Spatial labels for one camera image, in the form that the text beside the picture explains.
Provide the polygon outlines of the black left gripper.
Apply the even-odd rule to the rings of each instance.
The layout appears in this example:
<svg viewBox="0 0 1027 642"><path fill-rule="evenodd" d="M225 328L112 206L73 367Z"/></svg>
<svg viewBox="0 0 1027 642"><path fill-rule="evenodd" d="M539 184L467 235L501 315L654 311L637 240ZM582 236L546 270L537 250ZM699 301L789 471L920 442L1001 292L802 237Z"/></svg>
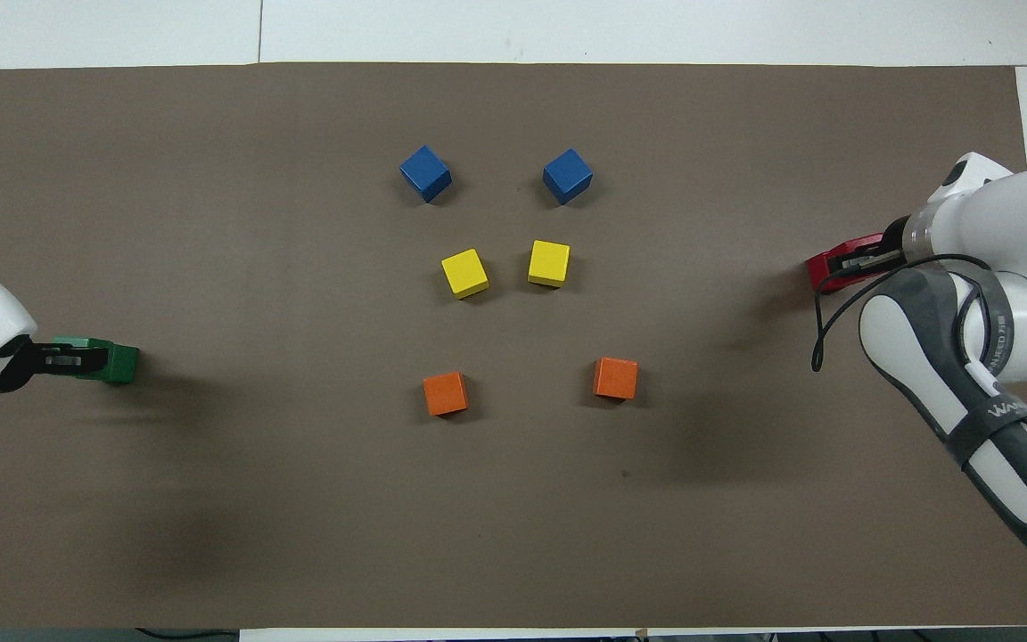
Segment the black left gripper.
<svg viewBox="0 0 1027 642"><path fill-rule="evenodd" d="M34 375L96 379L110 362L110 342L88 337L54 337L51 342L28 340L0 374L0 393L17 391Z"/></svg>

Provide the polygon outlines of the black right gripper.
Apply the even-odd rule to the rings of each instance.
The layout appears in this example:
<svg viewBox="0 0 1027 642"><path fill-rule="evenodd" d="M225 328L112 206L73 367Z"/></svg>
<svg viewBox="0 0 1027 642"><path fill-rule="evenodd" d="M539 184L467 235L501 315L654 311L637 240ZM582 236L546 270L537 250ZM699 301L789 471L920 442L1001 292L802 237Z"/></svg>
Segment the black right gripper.
<svg viewBox="0 0 1027 642"><path fill-rule="evenodd" d="M838 257L838 271L845 273L874 273L885 271L889 265L904 259L902 235L909 216L893 220L883 232L875 235L855 237L844 244L845 251Z"/></svg>

